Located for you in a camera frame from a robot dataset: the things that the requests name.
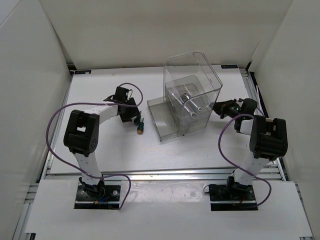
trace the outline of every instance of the cable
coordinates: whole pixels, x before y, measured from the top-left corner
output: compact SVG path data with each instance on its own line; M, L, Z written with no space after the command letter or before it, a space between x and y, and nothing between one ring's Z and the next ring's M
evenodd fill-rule
M222 157L224 158L224 160L226 160L229 164L231 164L232 166L236 167L237 169L240 169L241 171L245 172L246 174L249 174L250 176L254 177L255 179L261 180L261 181L265 182L266 184L268 184L268 186L269 186L269 192L268 192L267 196L265 197L265 199L262 200L261 202L257 203L256 205L253 205L253 206L248 207L248 208L255 208L255 207L258 207L258 206L260 206L261 204L265 203L265 202L268 200L268 198L270 197L271 191L272 191L271 184L270 184L267 180L265 180L265 179L263 179L263 178L261 178L261 177L255 176L255 175L252 174L251 172L245 170L245 169L242 168L241 166L239 166L239 165L233 163L232 161L230 161L230 160L224 155L224 153L222 152L222 149L221 149L221 139L222 139L222 136L223 136L224 132L226 131L227 127L228 127L233 121L235 121L236 119L241 118L241 117L254 118L254 116L252 116L252 115L250 115L250 114L239 114L239 115L235 116L234 118L232 118L232 119L224 126L224 128L222 129L222 131L221 131L221 133L220 133L220 135L219 135L218 148L219 148L219 152L220 152L221 156L222 156Z
M77 170L80 171L81 173L83 173L83 174L85 174L85 175L87 175L88 177L93 178L93 179L101 179L101 180L103 180L103 179L107 179L107 178L111 178L111 177L118 177L118 176L120 176L120 177L125 177L126 179L128 179L128 181L129 181L129 188L128 188L128 191L126 192L125 196L124 196L124 199L123 199L120 207L118 208L119 210L122 209L122 207L123 207L123 205L124 205L124 203L125 203L128 195L129 195L129 192L130 192L130 190L131 190L131 180L130 180L130 178L129 178L126 174L111 174L111 175L107 175L107 176L92 176L92 175L88 174L86 171L84 171L82 168L80 168L80 167L78 167L78 166L76 166L76 165L74 165L74 164L72 164L72 163L70 163L70 162L62 159L61 157L59 157L59 156L55 153L55 151L54 151L54 150L51 148L51 146L50 146L50 142L49 142L49 131L50 131L50 126L51 126L51 124L52 124L55 116L56 116L58 113L60 113L63 109L68 108L68 107L71 107L71 106L76 106L76 105L92 105L92 106L105 106L105 105L108 105L108 106L114 106L114 105L117 105L117 106L129 107L129 108L138 107L138 106L142 103L142 101L143 101L143 99L144 99L144 95L143 95L142 91L140 90L140 88L137 87L136 85L130 83L130 82L122 83L121 85L119 85L119 87L122 86L122 85L131 85L131 86L134 86L136 89L138 89L138 91L139 91L140 94L141 94L141 100L140 100L140 102L139 102L137 105L128 105L128 104L124 104L124 103L100 103L100 102L99 102L99 103L92 103L92 102L74 102L74 103L69 103L69 104L67 104L67 105L64 105L64 106L60 107L58 110L56 110L56 111L53 113L53 115L51 116L51 118L50 118L50 120L49 120L49 123L48 123L48 125L47 125L47 127L46 127L46 131L45 131L45 143L46 143L46 146L48 147L50 153L52 153L53 156L55 156L58 160L60 160L60 161L63 162L64 164L67 164L67 165L69 165L69 166L77 169Z
M134 91L132 89L129 90L129 92L131 92L130 96L128 97L128 99L130 99L132 97L132 94L134 93Z
M209 193L210 193L210 191L205 191L205 188L208 187L209 185L211 185L211 184L208 184L208 185L205 185L205 186L204 186L204 188L203 188L203 193L204 193L204 194L209 194ZM223 190L226 190L224 187L219 186L219 185L217 185L217 184L212 184L212 185L215 185L215 186L217 186L218 188L221 188L221 189L223 189Z

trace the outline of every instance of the white panel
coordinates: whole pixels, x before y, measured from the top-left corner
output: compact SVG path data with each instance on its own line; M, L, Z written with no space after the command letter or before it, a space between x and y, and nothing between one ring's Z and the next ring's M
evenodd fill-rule
M295 0L256 71L271 118L286 119L285 165L320 239L320 1Z
M11 239L29 184L47 152L46 125L70 75L37 0L22 0L0 27L0 239Z
M74 209L78 181L42 180L26 226L36 239L298 240L311 231L293 182L273 181L258 211L212 212L205 182L134 182L122 210ZM258 201L268 193L255 181Z
M162 66L195 50L213 64L246 67L256 48L264 52L291 2L41 0L78 69Z
M18 4L19 0L1 0L0 1L0 26Z
M220 77L223 87L218 101L247 98L239 69L222 69L214 65L214 70ZM159 142L159 138L152 122L147 100L163 96L163 67L98 69L91 74L75 75L72 80L67 103L102 102L112 95L116 87L129 82L141 88L144 100L139 106L144 118L144 132L137 134L137 127L132 122L122 123L120 117L113 117L99 127L99 142L95 151L100 171L141 171L168 170L187 168L221 168L231 167L219 154L218 137L230 118L220 119L212 113L206 128ZM139 92L133 89L136 102L140 100ZM69 149L64 146L63 138L72 110L86 110L91 106L78 105L65 110L55 152L63 159L77 164ZM225 154L236 163L247 158L250 136L236 133L233 126L226 130L222 139ZM50 172L76 173L78 170L53 160Z

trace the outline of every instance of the metal tool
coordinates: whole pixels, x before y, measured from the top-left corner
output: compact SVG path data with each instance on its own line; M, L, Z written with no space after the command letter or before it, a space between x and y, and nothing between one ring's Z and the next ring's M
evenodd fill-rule
M203 111L202 107L200 107L198 104L196 104L195 100L190 99L190 95L189 95L188 93L184 92L184 93L182 94L182 99L183 99L183 98L186 98L186 101L189 100L189 102L192 103L193 106L194 106L199 112L202 112L202 111Z
M184 108L187 110L187 112L190 114L191 118L196 119L198 117L198 114L196 114L188 104L184 104L182 99L177 93L170 93Z

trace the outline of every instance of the screwdriver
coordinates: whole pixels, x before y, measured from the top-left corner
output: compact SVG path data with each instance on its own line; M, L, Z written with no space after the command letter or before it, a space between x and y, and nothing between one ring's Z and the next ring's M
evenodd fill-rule
M139 122L139 125L138 125L138 127L137 127L137 129L136 129L136 131L137 131L138 134L142 134L142 133L144 132L144 126L145 126L144 120L145 120L145 119L142 118L142 121Z

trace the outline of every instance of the clear plastic bin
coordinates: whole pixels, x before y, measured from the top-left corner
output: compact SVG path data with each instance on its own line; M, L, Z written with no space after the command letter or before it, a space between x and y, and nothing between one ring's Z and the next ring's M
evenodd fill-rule
M168 58L163 70L163 97L147 101L160 141L205 128L221 87L203 53Z

